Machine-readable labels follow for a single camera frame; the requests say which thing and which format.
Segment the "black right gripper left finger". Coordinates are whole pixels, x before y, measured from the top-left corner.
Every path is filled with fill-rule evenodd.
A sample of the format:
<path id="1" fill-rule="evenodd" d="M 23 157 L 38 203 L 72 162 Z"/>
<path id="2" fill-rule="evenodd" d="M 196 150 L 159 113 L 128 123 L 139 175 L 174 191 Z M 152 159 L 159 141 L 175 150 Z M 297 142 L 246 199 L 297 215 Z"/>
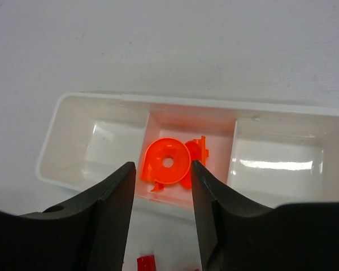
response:
<path id="1" fill-rule="evenodd" d="M 121 270 L 136 166 L 43 212 L 0 211 L 0 270 Z"/>

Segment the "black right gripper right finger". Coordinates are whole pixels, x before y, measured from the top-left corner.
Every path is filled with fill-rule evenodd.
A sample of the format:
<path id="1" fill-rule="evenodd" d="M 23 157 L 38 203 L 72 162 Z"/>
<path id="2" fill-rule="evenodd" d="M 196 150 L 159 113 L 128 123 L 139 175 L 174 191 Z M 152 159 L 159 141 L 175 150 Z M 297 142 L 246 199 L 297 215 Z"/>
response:
<path id="1" fill-rule="evenodd" d="M 339 270 L 339 202 L 261 205 L 192 163 L 203 270 Z"/>

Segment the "orange spiral lego piece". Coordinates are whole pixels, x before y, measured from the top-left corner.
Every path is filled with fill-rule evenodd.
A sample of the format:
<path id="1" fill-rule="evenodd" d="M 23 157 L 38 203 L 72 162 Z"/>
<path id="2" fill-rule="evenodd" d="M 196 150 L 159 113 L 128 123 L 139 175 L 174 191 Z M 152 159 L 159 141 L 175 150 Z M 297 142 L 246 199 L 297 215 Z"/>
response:
<path id="1" fill-rule="evenodd" d="M 147 147 L 140 179 L 154 185 L 152 192 L 159 192 L 180 183 L 190 164 L 191 157 L 185 144 L 176 138 L 163 137 Z"/>

